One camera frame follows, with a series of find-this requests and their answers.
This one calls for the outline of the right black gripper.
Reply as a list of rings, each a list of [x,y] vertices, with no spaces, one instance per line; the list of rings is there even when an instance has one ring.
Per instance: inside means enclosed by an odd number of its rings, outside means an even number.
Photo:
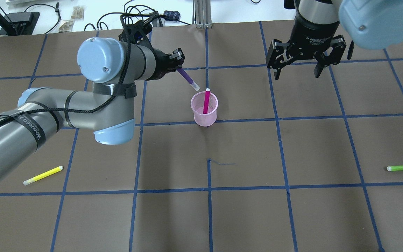
[[[324,68],[339,64],[347,47],[342,35],[335,35],[339,22],[316,24],[296,16],[288,42],[272,40],[267,52],[267,68],[279,80],[282,68],[294,61],[316,59],[315,78]]]

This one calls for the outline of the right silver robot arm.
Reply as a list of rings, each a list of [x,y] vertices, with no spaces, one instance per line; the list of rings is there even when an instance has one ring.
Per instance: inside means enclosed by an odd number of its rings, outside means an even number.
[[[272,40],[267,68],[279,79],[296,61],[317,61],[316,78],[323,69],[341,62],[345,49],[354,46],[379,50],[403,42],[403,0],[285,0],[296,11],[289,40]]]

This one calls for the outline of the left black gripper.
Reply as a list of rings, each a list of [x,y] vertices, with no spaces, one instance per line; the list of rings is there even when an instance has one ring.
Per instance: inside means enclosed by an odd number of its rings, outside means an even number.
[[[177,48],[172,53],[164,53],[157,48],[153,49],[156,67],[153,73],[153,80],[158,80],[166,74],[176,72],[177,68],[182,68],[185,55],[181,48]]]

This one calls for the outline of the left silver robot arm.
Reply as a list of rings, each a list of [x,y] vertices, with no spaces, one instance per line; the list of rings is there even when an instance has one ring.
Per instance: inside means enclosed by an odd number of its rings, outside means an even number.
[[[63,127],[91,130],[103,145],[129,142],[135,128],[136,81],[160,79],[180,69],[184,59],[181,48],[164,53],[147,37],[139,44],[85,40],[77,64],[92,81],[91,91],[29,88],[14,110],[0,113],[0,181]]]

